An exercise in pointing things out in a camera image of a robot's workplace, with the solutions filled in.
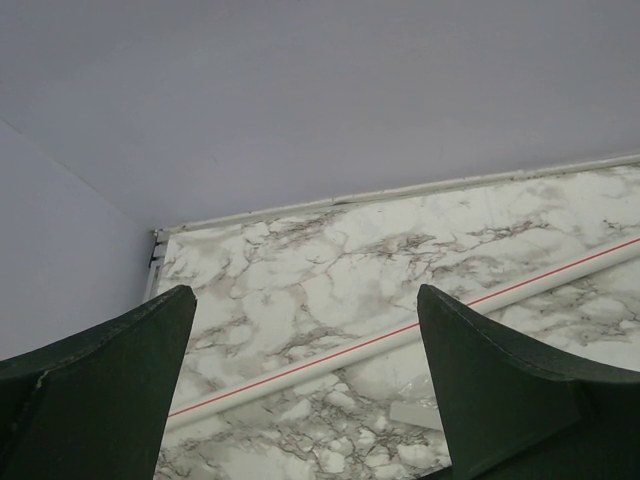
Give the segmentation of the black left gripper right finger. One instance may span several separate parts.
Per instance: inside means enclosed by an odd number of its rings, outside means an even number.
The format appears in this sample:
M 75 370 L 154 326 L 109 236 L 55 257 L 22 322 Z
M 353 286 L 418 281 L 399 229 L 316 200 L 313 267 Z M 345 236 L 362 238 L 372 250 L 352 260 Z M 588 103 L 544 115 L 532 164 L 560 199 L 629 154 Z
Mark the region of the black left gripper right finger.
M 431 285 L 417 313 L 451 458 L 433 478 L 638 478 L 638 372 L 551 347 Z

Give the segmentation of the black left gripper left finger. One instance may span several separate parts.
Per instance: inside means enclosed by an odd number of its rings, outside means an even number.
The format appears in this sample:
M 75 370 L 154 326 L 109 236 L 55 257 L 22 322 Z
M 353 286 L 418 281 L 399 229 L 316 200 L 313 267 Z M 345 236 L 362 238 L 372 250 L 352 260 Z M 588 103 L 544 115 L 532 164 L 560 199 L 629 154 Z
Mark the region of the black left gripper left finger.
M 179 285 L 2 361 L 2 478 L 152 478 L 196 305 Z

